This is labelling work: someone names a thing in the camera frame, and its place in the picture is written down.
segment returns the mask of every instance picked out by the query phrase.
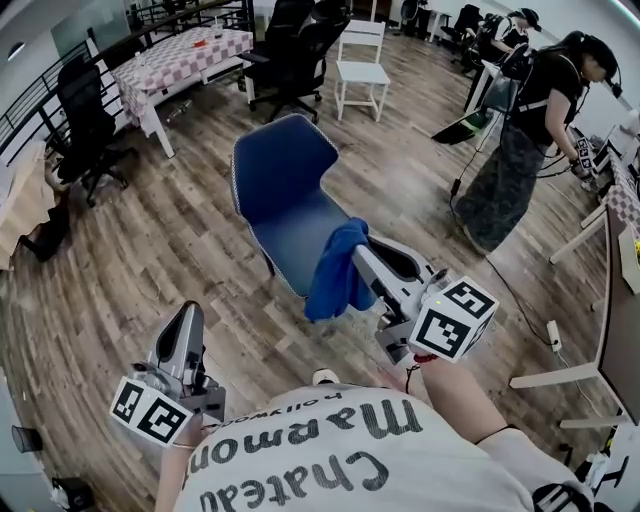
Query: chair seat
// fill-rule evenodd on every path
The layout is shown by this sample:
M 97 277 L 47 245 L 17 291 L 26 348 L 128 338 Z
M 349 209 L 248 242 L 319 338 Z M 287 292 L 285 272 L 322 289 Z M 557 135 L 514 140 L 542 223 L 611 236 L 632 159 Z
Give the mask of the chair seat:
M 383 85 L 391 83 L 380 64 L 345 60 L 338 61 L 336 64 L 338 65 L 340 79 L 345 82 Z
M 331 233 L 349 217 L 321 190 L 266 222 L 253 233 L 295 293 L 307 297 Z

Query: black top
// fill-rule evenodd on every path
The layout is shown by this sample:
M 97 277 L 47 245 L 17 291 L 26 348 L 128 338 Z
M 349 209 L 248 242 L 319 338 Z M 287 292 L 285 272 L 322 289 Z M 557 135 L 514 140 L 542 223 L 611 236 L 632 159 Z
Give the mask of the black top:
M 582 80 L 569 59 L 558 54 L 543 53 L 533 64 L 531 76 L 516 101 L 512 119 L 534 142 L 545 146 L 553 143 L 545 126 L 546 105 L 525 112 L 521 112 L 519 107 L 547 100 L 551 89 L 558 90 L 571 102 L 565 119 L 565 123 L 570 123 L 576 115 L 578 100 L 582 96 Z

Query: camouflage skirt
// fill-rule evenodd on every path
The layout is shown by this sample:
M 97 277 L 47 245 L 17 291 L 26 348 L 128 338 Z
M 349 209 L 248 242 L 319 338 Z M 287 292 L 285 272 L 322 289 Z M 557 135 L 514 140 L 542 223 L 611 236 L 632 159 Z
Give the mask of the camouflage skirt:
M 455 206 L 476 244 L 493 251 L 516 227 L 529 207 L 547 149 L 516 126 L 505 127 L 502 144 Z

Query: blue chair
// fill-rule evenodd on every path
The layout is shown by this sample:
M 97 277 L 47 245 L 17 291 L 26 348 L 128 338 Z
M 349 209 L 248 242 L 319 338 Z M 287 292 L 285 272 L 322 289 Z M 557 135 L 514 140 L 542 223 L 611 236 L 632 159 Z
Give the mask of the blue chair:
M 232 193 L 273 275 L 307 297 L 333 231 L 349 216 L 320 187 L 338 150 L 304 116 L 293 114 L 240 137 Z

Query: white marker cube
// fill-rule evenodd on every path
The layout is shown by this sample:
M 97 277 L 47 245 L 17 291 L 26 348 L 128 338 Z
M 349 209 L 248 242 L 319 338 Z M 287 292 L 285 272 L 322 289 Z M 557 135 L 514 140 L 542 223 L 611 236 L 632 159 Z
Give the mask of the white marker cube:
M 463 277 L 427 298 L 409 344 L 455 363 L 482 337 L 499 305 Z
M 171 446 L 193 412 L 139 380 L 123 377 L 109 414 L 138 435 Z

